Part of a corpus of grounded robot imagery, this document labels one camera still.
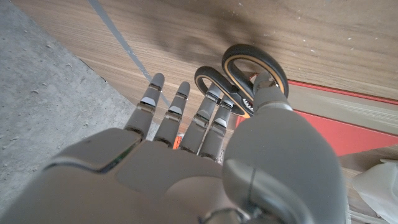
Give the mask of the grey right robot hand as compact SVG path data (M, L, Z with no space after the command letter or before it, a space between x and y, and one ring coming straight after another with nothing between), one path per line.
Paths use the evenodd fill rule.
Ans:
M222 163L111 128L40 171L2 223L344 223L338 158L287 101L288 84L254 89L254 116Z

